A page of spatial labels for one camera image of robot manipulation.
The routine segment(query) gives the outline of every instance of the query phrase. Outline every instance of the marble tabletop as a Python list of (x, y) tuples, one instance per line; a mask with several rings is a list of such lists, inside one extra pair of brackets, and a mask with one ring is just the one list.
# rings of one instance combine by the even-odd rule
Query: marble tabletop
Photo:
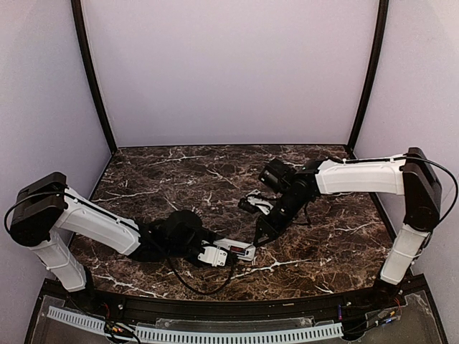
[[(339, 145), (218, 145), (121, 148), (92, 199), (120, 216), (150, 222), (190, 209), (204, 226), (230, 239), (251, 242), (257, 215), (237, 208), (254, 189), (274, 196), (257, 179), (274, 157), (292, 166), (308, 159), (346, 157)], [(392, 245), (365, 193), (323, 196), (308, 206), (310, 228), (292, 225), (276, 242), (239, 262), (220, 293), (199, 296), (164, 263), (139, 263), (91, 239), (75, 235), (70, 249), (89, 267), (100, 290), (178, 300), (278, 300), (360, 289), (372, 285)], [(301, 214), (298, 221), (304, 220)], [(175, 265), (197, 289), (213, 290), (229, 268)]]

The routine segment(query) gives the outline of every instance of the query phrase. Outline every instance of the wire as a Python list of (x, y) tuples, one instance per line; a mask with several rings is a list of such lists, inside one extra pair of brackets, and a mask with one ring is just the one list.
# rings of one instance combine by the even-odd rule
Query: wire
[[(154, 240), (152, 240), (152, 238), (149, 235), (145, 235), (145, 237), (148, 240), (148, 242), (150, 242), (150, 244), (155, 246), (155, 248), (159, 251), (159, 253), (161, 253), (164, 256), (164, 258), (166, 258), (167, 264), (169, 265), (169, 267), (171, 268), (172, 272), (175, 274), (177, 279), (180, 281), (180, 283), (182, 283), (183, 286), (185, 286), (187, 289), (191, 290), (195, 294), (202, 295), (202, 296), (210, 296), (210, 295), (213, 295), (213, 294), (217, 294), (218, 292), (220, 292), (223, 288), (225, 288), (231, 282), (232, 276), (235, 273), (235, 261), (233, 259), (232, 253), (230, 251), (228, 251), (227, 249), (223, 249), (221, 247), (219, 248), (219, 249), (221, 249), (221, 250), (223, 250), (223, 251), (225, 251), (227, 253), (227, 258), (229, 258), (229, 263), (231, 264), (231, 270), (229, 271), (228, 277), (223, 282), (223, 284), (220, 285), (217, 289), (214, 289), (214, 290), (212, 290), (210, 292), (202, 292), (201, 290), (198, 290), (198, 289), (192, 287), (191, 285), (189, 285), (180, 276), (179, 272), (176, 270), (174, 264), (172, 263), (172, 260), (171, 260), (170, 256), (167, 253), (165, 253), (165, 251), (163, 250), (163, 248), (161, 246), (159, 246)], [(208, 246), (213, 246), (214, 247), (215, 245), (207, 244), (207, 245), (204, 245), (202, 247), (208, 247)]]
[(456, 205), (456, 202), (458, 201), (459, 185), (458, 185), (458, 181), (456, 180), (456, 177), (446, 167), (441, 166), (439, 163), (436, 163), (436, 162), (428, 160), (428, 159), (418, 158), (417, 156), (400, 156), (400, 157), (394, 158), (394, 160), (395, 161), (398, 161), (398, 160), (416, 160), (416, 161), (422, 161), (424, 163), (429, 163), (430, 165), (435, 166), (436, 168), (439, 168), (440, 170), (442, 170), (443, 172), (448, 174), (449, 177), (451, 177), (451, 179), (453, 180), (454, 187), (455, 187), (454, 199), (453, 199), (453, 202), (450, 205), (450, 208), (443, 214), (443, 216), (438, 221), (438, 224), (437, 224), (437, 226), (438, 226), (444, 219), (446, 219), (446, 217), (450, 214), (450, 212), (453, 210), (454, 206)]
[[(10, 213), (15, 210), (15, 208), (17, 208), (18, 206), (20, 206), (21, 204), (23, 204), (24, 202), (30, 200), (30, 199), (33, 199), (33, 198), (36, 198), (36, 197), (40, 197), (40, 196), (50, 196), (50, 195), (65, 195), (65, 196), (68, 196), (70, 197), (71, 199), (77, 199), (80, 203), (86, 205), (86, 206), (90, 206), (91, 209), (94, 209), (95, 211), (98, 211), (102, 214), (105, 214), (107, 216), (109, 216), (109, 213), (106, 214), (104, 211), (100, 211), (98, 210), (97, 208), (91, 206), (90, 204), (87, 204), (86, 202), (78, 199), (77, 197), (69, 194), (69, 193), (66, 193), (64, 191), (46, 191), (46, 192), (40, 192), (40, 193), (33, 193), (32, 195), (28, 195), (27, 197), (23, 198), (22, 200), (16, 202), (13, 206), (11, 206), (5, 213), (5, 216), (4, 216), (4, 227), (5, 227), (5, 230), (10, 234), (10, 228), (8, 227), (8, 217), (10, 215)], [(136, 229), (134, 226), (131, 226), (130, 224), (127, 224), (125, 223), (124, 221), (121, 221), (122, 224), (128, 226), (129, 228), (132, 228), (134, 229), (135, 231), (139, 232), (138, 229)], [(155, 246), (155, 248), (157, 250), (159, 250), (159, 252), (166, 258), (166, 261), (168, 262), (169, 264), (169, 267), (171, 268), (172, 272), (175, 274), (175, 276), (177, 277), (177, 279), (180, 281), (180, 283), (182, 283), (186, 288), (190, 289), (192, 292), (198, 294), (198, 295), (203, 295), (203, 296), (209, 296), (209, 295), (213, 295), (213, 294), (217, 294), (219, 291), (221, 291), (224, 287), (226, 287), (230, 282), (231, 282), (231, 279), (232, 279), (232, 276), (235, 272), (235, 262), (233, 260), (233, 257), (232, 257), (232, 253), (226, 249), (223, 249), (223, 248), (220, 248), (221, 250), (223, 251), (226, 251), (227, 253), (227, 257), (229, 258), (229, 263), (231, 264), (231, 270), (229, 271), (229, 274), (228, 274), (228, 278), (224, 281), (224, 283), (218, 287), (217, 289), (215, 290), (212, 290), (211, 292), (202, 292), (200, 290), (197, 290), (195, 288), (193, 288), (191, 285), (189, 285), (188, 283), (185, 282), (185, 280), (180, 276), (180, 274), (177, 272), (174, 264), (172, 263), (171, 261), (171, 258), (168, 256), (167, 253), (165, 253), (165, 251), (154, 241), (152, 240), (151, 237), (147, 236), (148, 237), (148, 240), (149, 242)]]
[(347, 335), (360, 335), (360, 334), (365, 333), (368, 330), (371, 330), (372, 328), (375, 328), (376, 326), (377, 326), (377, 324), (374, 323), (373, 325), (371, 325), (371, 326), (369, 326), (369, 327), (367, 327), (367, 328), (365, 328), (363, 330), (356, 331), (356, 332), (345, 332), (345, 334), (347, 334)]
[(395, 302), (397, 303), (397, 305), (399, 306), (398, 311), (400, 312), (400, 315), (402, 315), (402, 305), (400, 304), (399, 299), (394, 298), (394, 301), (395, 301)]
[[(67, 300), (69, 300), (77, 310), (79, 310), (81, 313), (83, 313), (84, 315), (88, 316), (88, 317), (94, 317), (93, 314), (90, 314), (84, 310), (82, 310), (77, 304), (76, 302), (72, 299), (72, 297), (70, 295), (67, 296)], [(126, 324), (123, 324), (123, 323), (120, 323), (120, 322), (113, 322), (111, 320), (108, 319), (108, 317), (110, 317), (110, 308), (108, 307), (108, 305), (104, 302), (103, 304), (101, 304), (101, 306), (104, 306), (106, 309), (107, 309), (107, 315), (105, 316), (105, 329), (107, 332), (105, 332), (107, 335), (110, 336), (109, 340), (112, 341), (113, 343), (115, 344), (121, 344), (121, 343), (125, 343), (127, 339), (129, 339), (129, 341), (134, 338), (138, 344), (141, 344), (141, 340), (138, 338), (138, 336), (134, 333), (135, 330), (133, 330), (132, 328), (128, 327)], [(132, 338), (126, 338), (126, 340), (120, 340), (120, 339), (117, 339), (115, 337), (115, 335), (119, 335), (118, 333), (116, 333), (114, 331), (114, 327), (118, 327), (118, 328), (122, 328), (123, 330), (127, 331), (129, 333), (129, 335), (132, 336)]]
[(17, 208), (18, 206), (20, 206), (24, 202), (26, 202), (26, 201), (28, 201), (30, 199), (36, 198), (36, 197), (49, 196), (49, 195), (61, 195), (61, 194), (65, 194), (65, 192), (63, 192), (63, 191), (46, 191), (46, 192), (40, 192), (40, 193), (33, 193), (32, 195), (28, 195), (27, 197), (23, 198), (21, 201), (17, 201), (5, 213), (4, 220), (3, 220), (3, 225), (5, 226), (6, 231), (8, 233), (10, 232), (10, 229), (8, 228), (8, 216), (10, 215), (10, 213), (13, 210), (15, 210), (15, 208)]
[(380, 309), (380, 310), (377, 310), (376, 314), (373, 314), (371, 317), (369, 317), (368, 319), (365, 319), (364, 322), (361, 322), (360, 324), (358, 324), (357, 326), (354, 326), (353, 328), (345, 331), (344, 333), (349, 333), (349, 334), (353, 334), (351, 333), (351, 331), (353, 330), (356, 330), (357, 328), (360, 328), (361, 326), (367, 324), (369, 321), (372, 321), (374, 318), (376, 318), (382, 311), (384, 310), (384, 308)]
[[(30, 199), (33, 199), (33, 198), (36, 198), (36, 197), (40, 197), (40, 196), (50, 196), (50, 195), (57, 195), (59, 196), (60, 194), (64, 195), (64, 196), (67, 196), (73, 200), (77, 200), (78, 203), (81, 203), (89, 208), (91, 208), (93, 211), (97, 211), (98, 213), (101, 213), (107, 217), (110, 217), (111, 219), (113, 220), (117, 220), (118, 218), (111, 214), (110, 212), (108, 211), (103, 211), (103, 209), (101, 208), (98, 208), (96, 206), (93, 206), (91, 203), (88, 203), (88, 202), (85, 202), (83, 201), (82, 199), (79, 199), (78, 197), (75, 197), (73, 196), (72, 194), (70, 193), (67, 193), (67, 192), (64, 192), (64, 191), (45, 191), (45, 192), (39, 192), (39, 193), (33, 193), (32, 195), (28, 195), (27, 197), (25, 197), (24, 199), (22, 199), (21, 201), (18, 201), (16, 202), (11, 208), (9, 208), (6, 213), (5, 213), (5, 216), (4, 216), (4, 227), (5, 227), (5, 230), (10, 233), (10, 228), (8, 227), (8, 216), (10, 215), (10, 213), (15, 210), (15, 208), (17, 208), (18, 206), (20, 206), (21, 204), (23, 204), (25, 201), (28, 201)], [(131, 224), (125, 222), (124, 220), (121, 220), (120, 223), (124, 226), (127, 226), (129, 227), (130, 229), (136, 231), (139, 233), (138, 229), (135, 228), (134, 226), (132, 226)]]
[(443, 172), (448, 174), (449, 177), (451, 177), (451, 179), (453, 180), (453, 183), (454, 183), (454, 187), (455, 187), (454, 199), (453, 199), (453, 202), (451, 203), (450, 207), (448, 208), (448, 210), (443, 214), (443, 216), (438, 221), (438, 223), (437, 223), (437, 226), (438, 226), (444, 219), (446, 219), (446, 217), (453, 210), (454, 206), (456, 205), (456, 202), (458, 201), (458, 197), (459, 197), (458, 181), (456, 180), (456, 177), (453, 175), (453, 173), (450, 170), (448, 170), (446, 167), (444, 167), (444, 166), (442, 166), (439, 163), (436, 163), (434, 161), (428, 160), (428, 159), (418, 158), (417, 156), (397, 156), (396, 158), (376, 158), (376, 159), (353, 159), (353, 160), (342, 161), (341, 163), (369, 163), (369, 162), (379, 162), (379, 161), (391, 161), (392, 159), (394, 161), (398, 161), (398, 160), (422, 161), (423, 163), (428, 163), (428, 164), (430, 164), (432, 166), (435, 166), (436, 168), (439, 168), (440, 170), (442, 170)]

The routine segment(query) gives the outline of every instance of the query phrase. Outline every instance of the black cable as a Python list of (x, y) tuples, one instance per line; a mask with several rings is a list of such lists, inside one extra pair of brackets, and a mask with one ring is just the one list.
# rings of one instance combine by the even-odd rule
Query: black cable
[(11, 206), (5, 213), (4, 220), (3, 220), (3, 225), (5, 226), (6, 231), (9, 233), (9, 228), (8, 228), (8, 216), (10, 213), (15, 210), (18, 206), (23, 204), (24, 202), (33, 199), (35, 197), (40, 197), (40, 196), (49, 196), (49, 195), (61, 195), (65, 194), (63, 191), (46, 191), (46, 192), (40, 192), (40, 193), (33, 193), (32, 195), (28, 195), (27, 197), (23, 198), (21, 201), (17, 201), (13, 206)]
[(446, 216), (448, 216), (450, 214), (450, 212), (453, 210), (454, 206), (456, 205), (456, 202), (458, 201), (459, 185), (458, 185), (458, 181), (456, 180), (456, 177), (446, 167), (441, 166), (439, 163), (436, 163), (436, 162), (428, 160), (428, 159), (418, 158), (417, 156), (400, 156), (400, 157), (394, 158), (394, 160), (395, 161), (397, 161), (397, 160), (416, 160), (416, 161), (422, 161), (424, 163), (429, 163), (430, 165), (435, 166), (436, 168), (439, 168), (443, 172), (446, 172), (446, 174), (448, 174), (449, 177), (451, 177), (451, 179), (453, 180), (454, 187), (455, 187), (454, 199), (453, 199), (453, 202), (450, 205), (450, 208), (445, 212), (445, 214), (438, 221), (438, 224), (437, 224), (437, 226), (438, 226), (444, 219), (446, 219)]
[(380, 310), (377, 310), (376, 314), (372, 315), (371, 317), (369, 317), (368, 319), (365, 319), (364, 322), (361, 322), (360, 324), (358, 324), (357, 326), (354, 326), (353, 328), (347, 330), (347, 331), (344, 331), (345, 334), (347, 333), (350, 333), (351, 331), (353, 330), (356, 330), (357, 328), (360, 328), (361, 326), (367, 324), (369, 321), (372, 321), (374, 318), (376, 318), (384, 309), (380, 309)]
[[(94, 317), (93, 314), (90, 314), (84, 310), (82, 310), (77, 304), (76, 302), (72, 299), (72, 297), (70, 295), (67, 296), (67, 300), (69, 300), (77, 310), (79, 310), (81, 313), (83, 313), (84, 315), (88, 316), (88, 317)], [(125, 324), (123, 323), (119, 323), (119, 322), (113, 322), (111, 320), (108, 320), (107, 317), (105, 317), (105, 326), (111, 326), (111, 329), (106, 333), (107, 335), (110, 336), (110, 340), (115, 343), (115, 344), (119, 344), (119, 343), (125, 343), (126, 340), (119, 340), (117, 338), (115, 338), (115, 335), (118, 335), (117, 333), (113, 333), (113, 327), (117, 326), (119, 328), (123, 328), (124, 330), (128, 331), (129, 335), (132, 335), (132, 338), (134, 338), (138, 344), (141, 344), (141, 340), (138, 338), (138, 336), (134, 333), (135, 330), (133, 330), (132, 328), (130, 327), (125, 327)]]
[[(79, 203), (91, 208), (92, 210), (94, 211), (97, 211), (98, 213), (101, 213), (107, 217), (110, 217), (111, 219), (113, 220), (117, 220), (118, 218), (115, 216), (115, 215), (112, 215), (110, 212), (107, 212), (107, 211), (103, 211), (93, 205), (91, 205), (91, 203), (88, 203), (88, 202), (85, 202), (83, 201), (82, 199), (79, 199), (78, 197), (75, 197), (73, 195), (71, 195), (70, 193), (67, 193), (67, 192), (64, 192), (64, 191), (45, 191), (45, 192), (39, 192), (39, 193), (33, 193), (32, 195), (28, 195), (27, 197), (25, 197), (24, 199), (22, 199), (21, 201), (18, 201), (16, 202), (11, 208), (9, 208), (6, 213), (5, 213), (5, 217), (4, 217), (4, 227), (5, 227), (5, 230), (9, 233), (9, 228), (8, 228), (8, 216), (10, 215), (10, 213), (15, 210), (15, 208), (17, 208), (18, 206), (20, 206), (21, 204), (23, 204), (25, 201), (28, 201), (30, 199), (33, 199), (35, 197), (40, 197), (40, 196), (50, 196), (50, 195), (60, 195), (60, 194), (63, 194), (64, 196), (67, 196), (73, 200), (78, 200)], [(136, 231), (139, 233), (138, 229), (135, 228), (134, 226), (132, 226), (131, 224), (121, 220), (120, 221), (121, 224), (123, 224), (124, 226), (127, 226), (129, 227), (130, 229)]]
[[(229, 271), (228, 277), (223, 282), (223, 284), (220, 285), (217, 289), (212, 290), (211, 292), (202, 292), (201, 290), (193, 288), (191, 285), (189, 285), (180, 276), (179, 272), (176, 270), (174, 264), (172, 263), (172, 260), (171, 260), (170, 256), (167, 253), (165, 253), (165, 251), (163, 250), (163, 248), (161, 246), (159, 246), (154, 240), (152, 240), (151, 237), (147, 236), (146, 238), (147, 238), (148, 242), (150, 242), (150, 244), (155, 246), (155, 248), (159, 251), (159, 253), (161, 253), (164, 256), (164, 258), (167, 261), (167, 264), (169, 265), (169, 267), (171, 268), (172, 272), (175, 274), (177, 279), (180, 281), (180, 283), (182, 283), (183, 286), (185, 286), (187, 289), (191, 290), (195, 294), (203, 295), (203, 296), (209, 296), (209, 295), (217, 294), (218, 292), (220, 292), (223, 288), (225, 288), (231, 282), (232, 276), (235, 273), (235, 261), (233, 260), (232, 253), (230, 251), (228, 251), (227, 249), (223, 249), (221, 247), (219, 248), (219, 249), (221, 249), (221, 250), (223, 250), (223, 251), (225, 251), (227, 253), (227, 258), (229, 259), (229, 263), (231, 264), (231, 270)], [(212, 244), (207, 244), (207, 245), (204, 245), (202, 247), (208, 247), (208, 246), (213, 246), (214, 247), (214, 245), (212, 245)]]
[(308, 226), (310, 228), (312, 225), (312, 222), (308, 215), (308, 205), (307, 204), (304, 206), (303, 212), (304, 212), (304, 217), (306, 218), (306, 222), (292, 222), (292, 224), (296, 224), (297, 226)]
[(365, 329), (363, 329), (361, 331), (345, 332), (344, 334), (346, 334), (346, 335), (361, 335), (362, 334), (363, 335), (366, 331), (371, 330), (372, 328), (375, 328), (376, 326), (377, 326), (377, 324), (374, 323), (373, 325), (371, 325), (371, 326), (369, 326), (369, 327), (367, 327), (367, 328), (365, 328)]
[(458, 185), (458, 181), (456, 180), (456, 177), (453, 175), (453, 173), (448, 170), (446, 167), (444, 166), (441, 166), (439, 163), (436, 163), (434, 161), (431, 161), (431, 160), (428, 160), (428, 159), (424, 159), (424, 158), (418, 158), (417, 156), (398, 156), (396, 158), (375, 158), (375, 159), (353, 159), (353, 160), (346, 160), (346, 161), (342, 161), (342, 163), (344, 164), (347, 164), (347, 163), (370, 163), (370, 162), (387, 162), (387, 161), (391, 161), (391, 160), (394, 160), (394, 161), (398, 161), (398, 160), (416, 160), (416, 161), (422, 161), (424, 163), (428, 163), (432, 166), (435, 166), (436, 168), (439, 168), (440, 170), (442, 170), (443, 172), (445, 172), (446, 174), (449, 175), (449, 177), (451, 177), (451, 179), (453, 180), (453, 183), (454, 183), (454, 187), (455, 187), (455, 196), (454, 196), (454, 199), (453, 199), (453, 202), (451, 203), (450, 207), (448, 208), (448, 210), (445, 212), (445, 214), (440, 218), (440, 220), (438, 221), (438, 224), (437, 226), (444, 220), (446, 219), (446, 217), (450, 214), (450, 212), (453, 210), (454, 206), (456, 205), (456, 202), (458, 200), (458, 197), (459, 197), (459, 185)]
[[(63, 194), (65, 196), (68, 196), (70, 197), (71, 199), (77, 199), (80, 203), (86, 205), (86, 206), (90, 206), (89, 204), (87, 204), (86, 202), (78, 199), (77, 197), (69, 194), (69, 193), (66, 193), (64, 191), (46, 191), (46, 192), (40, 192), (40, 193), (33, 193), (32, 195), (28, 195), (27, 197), (23, 198), (22, 200), (16, 202), (13, 206), (11, 206), (5, 213), (5, 216), (4, 216), (4, 227), (5, 227), (5, 230), (10, 233), (10, 229), (8, 228), (8, 216), (10, 215), (10, 213), (15, 210), (15, 208), (17, 208), (18, 206), (20, 206), (21, 204), (23, 204), (24, 202), (30, 200), (30, 199), (33, 199), (33, 198), (36, 198), (36, 197), (40, 197), (40, 196), (50, 196), (50, 195), (60, 195), (60, 194)], [(91, 209), (94, 209), (95, 211), (98, 211), (102, 214), (105, 214), (107, 215), (105, 212), (103, 211), (100, 211), (99, 209), (96, 209), (95, 207), (92, 207), (91, 206)], [(124, 221), (121, 221), (122, 224), (128, 226), (129, 228), (132, 228), (133, 230), (139, 232), (138, 229), (136, 229), (135, 227), (131, 226), (130, 224), (127, 224), (125, 223)], [(220, 248), (221, 250), (225, 251), (227, 253), (227, 257), (229, 258), (229, 263), (231, 264), (231, 270), (229, 272), (229, 275), (228, 275), (228, 278), (224, 281), (224, 283), (218, 287), (217, 289), (215, 290), (212, 290), (211, 292), (201, 292), (200, 290), (197, 290), (195, 288), (193, 288), (191, 285), (189, 285), (188, 283), (185, 282), (185, 280), (183, 278), (181, 278), (180, 274), (177, 272), (174, 264), (172, 263), (170, 257), (168, 256), (167, 253), (165, 253), (165, 251), (154, 241), (152, 240), (152, 238), (148, 238), (148, 240), (150, 241), (150, 243), (152, 245), (155, 246), (155, 248), (157, 250), (159, 250), (159, 252), (166, 258), (166, 261), (168, 262), (169, 264), (169, 267), (171, 268), (172, 272), (175, 274), (175, 276), (177, 277), (177, 279), (180, 281), (180, 283), (182, 283), (186, 288), (190, 289), (192, 292), (195, 292), (196, 294), (198, 295), (203, 295), (203, 296), (209, 296), (209, 295), (213, 295), (213, 294), (216, 294), (218, 293), (219, 291), (221, 291), (224, 287), (226, 287), (230, 282), (231, 282), (231, 279), (232, 279), (232, 276), (235, 272), (235, 262), (232, 258), (232, 253), (226, 249), (223, 249), (223, 248)]]

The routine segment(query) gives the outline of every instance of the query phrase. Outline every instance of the white wall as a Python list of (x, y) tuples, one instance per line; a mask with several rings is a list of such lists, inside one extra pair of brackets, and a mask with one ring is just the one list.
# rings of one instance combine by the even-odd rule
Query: white wall
[[(421, 147), (426, 156), (459, 174), (459, 2), (391, 1), (387, 30), (358, 157), (404, 153)], [(441, 171), (443, 209), (452, 183)], [(395, 226), (404, 202), (382, 196)], [(441, 224), (415, 265), (432, 289), (451, 343), (459, 343), (459, 207)]]
[(119, 146), (347, 142), (377, 0), (83, 3)]
[[(0, 0), (0, 214), (53, 171), (88, 196), (109, 159), (68, 0)], [(23, 343), (44, 267), (0, 230), (0, 343)]]

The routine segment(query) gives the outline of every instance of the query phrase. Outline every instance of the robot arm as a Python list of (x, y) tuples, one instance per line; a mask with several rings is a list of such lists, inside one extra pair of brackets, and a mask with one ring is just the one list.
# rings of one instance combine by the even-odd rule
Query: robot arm
[(309, 161), (299, 171), (277, 159), (269, 162), (259, 179), (282, 196), (268, 214), (258, 217), (254, 246), (277, 239), (297, 213), (321, 195), (341, 192), (404, 195), (404, 224), (379, 273), (383, 282), (398, 285), (440, 219), (441, 185), (437, 176), (426, 163), (407, 160), (408, 157), (425, 159), (419, 148), (410, 148), (405, 156)]
[(205, 229), (191, 211), (175, 211), (169, 218), (151, 224), (112, 214), (68, 187), (61, 173), (52, 173), (22, 189), (16, 204), (9, 230), (12, 239), (29, 247), (69, 292), (86, 289), (91, 278), (57, 229), (89, 237), (142, 262), (157, 262), (168, 255), (183, 257), (198, 266), (223, 266), (227, 251), (243, 260), (255, 256), (252, 245)]

